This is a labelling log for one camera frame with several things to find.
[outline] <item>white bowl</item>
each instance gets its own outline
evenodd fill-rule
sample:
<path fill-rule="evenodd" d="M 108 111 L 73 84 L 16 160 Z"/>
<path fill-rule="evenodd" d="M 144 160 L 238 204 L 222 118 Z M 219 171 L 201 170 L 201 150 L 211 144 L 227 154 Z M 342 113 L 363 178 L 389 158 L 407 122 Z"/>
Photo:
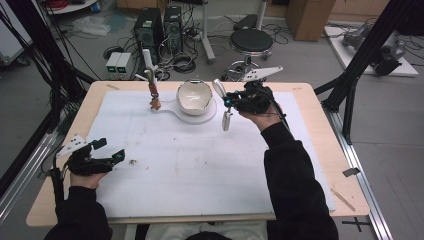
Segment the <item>white bowl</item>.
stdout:
<path fill-rule="evenodd" d="M 177 91 L 178 106 L 189 115 L 201 115 L 211 105 L 212 90 L 201 80 L 187 80 Z"/>

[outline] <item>table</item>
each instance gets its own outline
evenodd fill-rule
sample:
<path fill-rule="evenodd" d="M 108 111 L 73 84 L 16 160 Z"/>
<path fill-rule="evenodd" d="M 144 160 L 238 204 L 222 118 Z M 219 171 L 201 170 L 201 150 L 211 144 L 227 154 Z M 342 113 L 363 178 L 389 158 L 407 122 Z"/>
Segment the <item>table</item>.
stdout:
<path fill-rule="evenodd" d="M 160 91 L 177 90 L 182 82 L 159 82 Z M 273 91 L 291 92 L 299 106 L 305 126 L 328 184 L 331 187 L 333 199 L 337 209 L 331 216 L 366 216 L 369 207 L 359 184 L 354 176 L 345 177 L 343 171 L 349 169 L 349 164 L 333 133 L 333 130 L 320 106 L 312 87 L 306 83 L 265 83 Z M 242 83 L 224 82 L 227 91 L 242 89 Z M 90 90 L 78 112 L 66 138 L 68 142 L 75 134 L 87 137 L 91 124 L 96 118 L 103 97 L 107 91 L 120 90 L 148 90 L 147 82 L 134 81 L 99 81 L 91 85 Z M 58 166 L 66 161 L 58 159 Z M 27 224 L 32 227 L 50 227 L 56 224 L 54 212 L 54 194 L 50 179 L 44 182 L 34 204 L 31 208 Z M 149 217 L 149 218 L 115 218 L 109 219 L 111 224 L 158 223 L 158 222 L 187 222 L 187 221 L 229 221 L 229 220 L 271 220 L 274 215 L 270 213 L 256 214 L 254 216 L 222 215 L 222 216 L 188 216 L 188 217 Z"/>

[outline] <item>stool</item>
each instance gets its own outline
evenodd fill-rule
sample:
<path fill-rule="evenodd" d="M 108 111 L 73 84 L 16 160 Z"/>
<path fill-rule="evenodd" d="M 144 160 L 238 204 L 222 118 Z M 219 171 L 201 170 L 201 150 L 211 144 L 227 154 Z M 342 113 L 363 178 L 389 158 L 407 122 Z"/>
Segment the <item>stool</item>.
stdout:
<path fill-rule="evenodd" d="M 265 59 L 271 54 L 272 38 L 264 31 L 257 29 L 240 29 L 230 36 L 230 47 L 234 51 L 244 54 L 243 61 L 232 63 L 226 71 L 226 77 L 232 81 L 240 81 L 252 66 L 260 68 L 253 63 L 252 56 L 262 56 Z"/>

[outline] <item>computer tower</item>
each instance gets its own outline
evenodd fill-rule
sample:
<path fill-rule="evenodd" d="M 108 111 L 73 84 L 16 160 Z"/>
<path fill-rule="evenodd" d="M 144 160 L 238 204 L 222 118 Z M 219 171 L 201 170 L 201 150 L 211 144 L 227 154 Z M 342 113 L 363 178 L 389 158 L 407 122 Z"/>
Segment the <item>computer tower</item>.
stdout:
<path fill-rule="evenodd" d="M 168 53 L 183 51 L 183 29 L 181 20 L 181 7 L 168 6 L 163 16 L 165 39 Z"/>
<path fill-rule="evenodd" d="M 142 8 L 134 25 L 134 35 L 140 56 L 143 56 L 142 50 L 149 49 L 153 65 L 161 62 L 160 47 L 164 41 L 162 18 L 159 8 Z"/>

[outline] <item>concrete floor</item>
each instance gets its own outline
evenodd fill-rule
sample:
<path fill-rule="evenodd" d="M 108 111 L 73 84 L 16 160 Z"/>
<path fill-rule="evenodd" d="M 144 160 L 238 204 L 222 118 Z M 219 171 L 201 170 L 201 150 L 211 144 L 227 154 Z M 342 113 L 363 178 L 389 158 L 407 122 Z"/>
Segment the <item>concrete floor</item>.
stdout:
<path fill-rule="evenodd" d="M 66 24 L 87 14 L 92 13 L 79 11 L 60 16 L 58 20 L 66 28 Z M 103 51 L 123 44 L 122 37 L 131 37 L 134 21 L 108 11 L 96 16 L 104 16 L 112 24 L 107 37 L 77 34 L 69 39 L 96 74 L 108 79 Z M 264 24 L 268 23 L 285 27 L 284 19 L 266 18 Z M 232 24 L 226 18 L 211 19 L 209 24 L 211 30 L 218 27 L 215 35 L 231 33 L 228 30 L 232 29 Z M 272 56 L 267 61 L 255 59 L 261 67 L 284 67 L 284 71 L 270 76 L 268 81 L 307 82 L 316 88 L 343 72 L 328 39 L 300 42 L 294 41 L 288 33 L 282 36 L 288 40 L 287 44 L 274 44 Z M 210 42 L 216 55 L 215 63 L 207 64 L 199 44 L 196 70 L 189 74 L 171 72 L 169 81 L 193 78 L 211 81 L 219 78 L 229 64 L 242 59 L 229 50 L 227 39 L 211 37 Z M 423 50 L 414 53 L 422 56 Z M 73 50 L 71 57 L 78 69 L 97 79 Z M 410 53 L 404 57 L 409 63 L 424 63 Z M 422 66 L 415 66 L 415 69 L 420 73 L 417 77 L 363 75 L 357 86 L 352 122 L 353 146 L 393 239 L 424 239 L 424 190 L 421 185 L 424 182 L 424 111 L 421 105 L 424 102 L 424 69 Z M 323 93 L 318 98 L 324 100 L 327 96 L 328 93 Z M 0 99 L 0 134 L 3 136 L 0 174 L 3 175 L 49 111 L 49 88 L 33 64 L 28 67 L 13 64 L 0 71 Z M 42 239 L 47 233 L 47 228 L 30 228 L 25 223 L 41 184 L 42 180 L 34 176 L 1 224 L 1 239 Z M 356 225 L 342 223 L 354 221 L 353 218 L 335 218 L 335 221 L 340 239 L 377 239 L 369 225 L 361 225 L 358 229 Z M 358 221 L 369 222 L 369 219 L 359 217 Z M 123 239 L 125 226 L 112 227 L 115 230 L 113 239 Z"/>

